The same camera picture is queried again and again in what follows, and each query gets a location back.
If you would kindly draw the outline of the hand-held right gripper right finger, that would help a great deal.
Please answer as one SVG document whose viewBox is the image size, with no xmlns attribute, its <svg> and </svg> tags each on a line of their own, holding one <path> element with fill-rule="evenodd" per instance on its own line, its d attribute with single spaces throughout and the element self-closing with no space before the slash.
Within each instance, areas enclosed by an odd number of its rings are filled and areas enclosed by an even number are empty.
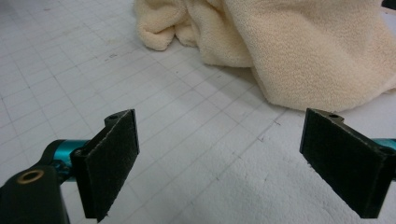
<svg viewBox="0 0 396 224">
<path fill-rule="evenodd" d="M 334 113 L 308 108 L 300 153 L 361 218 L 377 218 L 396 181 L 396 139 L 371 139 Z"/>
</svg>

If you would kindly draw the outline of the cream terry towel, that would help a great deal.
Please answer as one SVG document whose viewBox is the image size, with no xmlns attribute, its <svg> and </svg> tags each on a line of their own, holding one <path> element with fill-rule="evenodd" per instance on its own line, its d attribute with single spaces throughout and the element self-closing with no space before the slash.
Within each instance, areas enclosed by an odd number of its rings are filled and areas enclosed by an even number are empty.
<svg viewBox="0 0 396 224">
<path fill-rule="evenodd" d="M 177 39 L 206 64 L 250 69 L 266 100 L 343 111 L 396 91 L 381 0 L 134 0 L 150 49 Z"/>
</svg>

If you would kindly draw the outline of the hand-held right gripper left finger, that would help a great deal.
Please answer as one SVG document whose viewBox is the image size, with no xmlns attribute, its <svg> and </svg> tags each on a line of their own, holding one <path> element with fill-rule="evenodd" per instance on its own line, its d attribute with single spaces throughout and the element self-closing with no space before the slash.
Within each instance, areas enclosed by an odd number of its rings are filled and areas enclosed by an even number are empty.
<svg viewBox="0 0 396 224">
<path fill-rule="evenodd" d="M 135 112 L 108 116 L 105 127 L 71 154 L 86 218 L 101 222 L 117 199 L 139 154 Z"/>
</svg>

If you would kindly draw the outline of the pale foam table mat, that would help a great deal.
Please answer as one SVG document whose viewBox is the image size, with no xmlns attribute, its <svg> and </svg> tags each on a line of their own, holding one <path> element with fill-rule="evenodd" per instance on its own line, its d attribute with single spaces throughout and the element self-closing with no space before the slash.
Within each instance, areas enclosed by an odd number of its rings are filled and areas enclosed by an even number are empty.
<svg viewBox="0 0 396 224">
<path fill-rule="evenodd" d="M 133 4 L 0 0 L 0 186 L 131 108 L 134 167 L 101 222 L 64 184 L 74 224 L 396 224 L 396 183 L 378 218 L 360 218 L 300 154 L 302 112 L 268 104 L 247 69 L 147 49 Z"/>
</svg>

